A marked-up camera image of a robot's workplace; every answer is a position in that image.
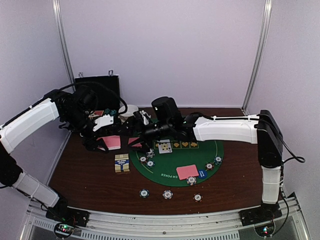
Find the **red playing card deck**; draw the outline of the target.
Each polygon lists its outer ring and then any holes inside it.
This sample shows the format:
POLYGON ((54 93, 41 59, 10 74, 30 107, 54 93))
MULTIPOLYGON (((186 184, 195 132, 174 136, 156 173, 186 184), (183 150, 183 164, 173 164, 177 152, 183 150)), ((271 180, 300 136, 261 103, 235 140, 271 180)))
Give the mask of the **red playing card deck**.
POLYGON ((110 151, 119 150, 121 148, 121 137, 118 135, 100 137, 110 151))

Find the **teal poker chip stack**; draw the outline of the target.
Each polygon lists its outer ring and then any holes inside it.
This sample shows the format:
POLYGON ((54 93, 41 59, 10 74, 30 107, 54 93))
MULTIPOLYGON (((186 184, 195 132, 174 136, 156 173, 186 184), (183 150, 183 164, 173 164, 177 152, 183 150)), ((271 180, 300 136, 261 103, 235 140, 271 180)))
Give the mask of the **teal poker chip stack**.
POLYGON ((150 192, 149 192, 148 189, 141 189, 141 190, 139 191, 139 196, 140 196, 141 198, 148 198, 149 195, 150 195, 150 192))

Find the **blue white poker chip stack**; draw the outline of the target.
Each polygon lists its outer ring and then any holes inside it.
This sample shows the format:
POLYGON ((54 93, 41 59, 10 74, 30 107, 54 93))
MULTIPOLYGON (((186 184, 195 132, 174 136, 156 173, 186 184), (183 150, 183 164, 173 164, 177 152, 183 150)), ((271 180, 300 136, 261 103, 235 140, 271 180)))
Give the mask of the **blue white poker chip stack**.
POLYGON ((162 193, 162 196, 165 200, 170 200, 172 197, 173 197, 173 192, 171 190, 165 190, 163 193, 162 193))

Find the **blue small blind button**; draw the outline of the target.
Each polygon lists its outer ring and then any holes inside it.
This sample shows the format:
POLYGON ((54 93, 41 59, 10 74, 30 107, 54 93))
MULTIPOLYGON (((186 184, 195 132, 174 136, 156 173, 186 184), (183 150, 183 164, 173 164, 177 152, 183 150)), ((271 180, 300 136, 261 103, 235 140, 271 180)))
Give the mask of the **blue small blind button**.
POLYGON ((198 170, 198 178, 199 179, 205 179, 205 178, 207 178, 207 176, 208 176, 208 173, 206 170, 204 170, 204 169, 198 170))

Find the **brown poker chip stack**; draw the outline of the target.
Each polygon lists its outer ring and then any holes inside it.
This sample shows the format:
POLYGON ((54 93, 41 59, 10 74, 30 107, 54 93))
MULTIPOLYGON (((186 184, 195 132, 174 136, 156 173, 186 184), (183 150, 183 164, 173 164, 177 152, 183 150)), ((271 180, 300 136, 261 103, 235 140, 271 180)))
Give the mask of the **brown poker chip stack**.
POLYGON ((201 202, 202 199, 203 199, 203 197, 202 197, 202 195, 200 193, 196 193, 196 194, 193 195, 193 200, 195 202, 201 202))

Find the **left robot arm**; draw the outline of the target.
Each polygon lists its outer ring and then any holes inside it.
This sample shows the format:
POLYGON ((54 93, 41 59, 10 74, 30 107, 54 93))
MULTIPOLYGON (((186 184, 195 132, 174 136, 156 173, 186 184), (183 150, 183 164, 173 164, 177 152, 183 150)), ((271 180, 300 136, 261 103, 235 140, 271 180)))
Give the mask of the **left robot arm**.
POLYGON ((56 191, 29 175, 11 156, 15 148, 38 129, 59 119, 80 133, 87 150, 107 152, 99 131, 114 123, 114 117, 104 115, 91 119, 89 116, 97 105, 95 93, 84 87, 74 93, 54 89, 26 110, 0 127, 0 182, 12 187, 40 203, 52 208, 52 213, 61 222, 72 218, 72 211, 59 202, 56 191))

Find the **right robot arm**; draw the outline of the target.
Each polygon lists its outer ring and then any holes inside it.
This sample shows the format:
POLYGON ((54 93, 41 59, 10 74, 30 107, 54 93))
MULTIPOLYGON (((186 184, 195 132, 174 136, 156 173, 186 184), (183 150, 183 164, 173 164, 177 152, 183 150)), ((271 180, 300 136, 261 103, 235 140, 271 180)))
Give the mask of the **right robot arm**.
POLYGON ((283 171, 283 135, 268 110, 243 117, 206 116, 196 112, 186 117, 160 113, 156 122, 144 124, 136 111, 120 129, 120 133, 138 134, 142 151, 149 152, 152 143, 162 138, 181 142, 236 141, 256 144, 262 169, 262 200, 256 210, 259 220, 268 220, 278 209, 283 171))

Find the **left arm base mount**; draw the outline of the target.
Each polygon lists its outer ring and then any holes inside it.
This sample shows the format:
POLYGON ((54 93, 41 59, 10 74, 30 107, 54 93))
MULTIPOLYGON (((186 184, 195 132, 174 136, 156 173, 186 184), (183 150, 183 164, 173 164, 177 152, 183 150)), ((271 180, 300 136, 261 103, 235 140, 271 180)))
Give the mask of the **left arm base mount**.
POLYGON ((69 208, 67 214, 61 216, 49 209, 47 210, 45 217, 73 227, 86 227, 90 218, 90 213, 85 210, 69 208))

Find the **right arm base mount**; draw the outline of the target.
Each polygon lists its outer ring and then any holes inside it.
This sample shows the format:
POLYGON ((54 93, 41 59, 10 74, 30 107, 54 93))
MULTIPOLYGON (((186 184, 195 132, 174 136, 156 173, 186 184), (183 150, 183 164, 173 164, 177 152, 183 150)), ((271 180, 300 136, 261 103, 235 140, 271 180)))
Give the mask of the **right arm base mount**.
POLYGON ((274 218, 279 218, 282 215, 282 211, 278 208, 271 209, 263 208, 262 206, 241 210, 239 212, 239 217, 242 226, 249 226, 263 222, 268 222, 273 220, 274 218))

